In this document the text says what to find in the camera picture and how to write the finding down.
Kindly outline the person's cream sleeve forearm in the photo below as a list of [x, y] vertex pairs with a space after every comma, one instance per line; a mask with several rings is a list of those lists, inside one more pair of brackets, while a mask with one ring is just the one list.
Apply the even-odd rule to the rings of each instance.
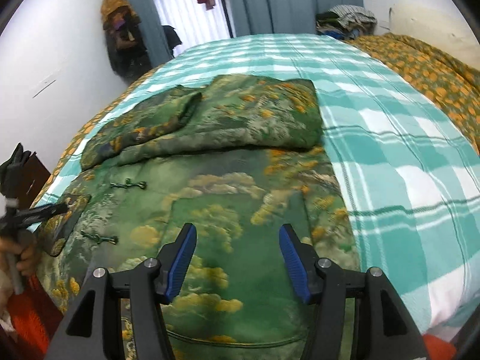
[[4, 271], [0, 271], [0, 322], [1, 328], [8, 335], [16, 339], [17, 331], [11, 322], [11, 316], [7, 311], [7, 303], [14, 293], [11, 279]]

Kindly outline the person's left hand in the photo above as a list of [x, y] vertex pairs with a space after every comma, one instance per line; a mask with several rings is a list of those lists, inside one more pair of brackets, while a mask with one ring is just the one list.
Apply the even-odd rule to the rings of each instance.
[[16, 257], [16, 270], [25, 277], [34, 275], [41, 260], [41, 253], [38, 249], [37, 240], [30, 231], [20, 234], [20, 242], [14, 241], [9, 236], [1, 237], [1, 271], [11, 278], [10, 263], [7, 255], [13, 254]]

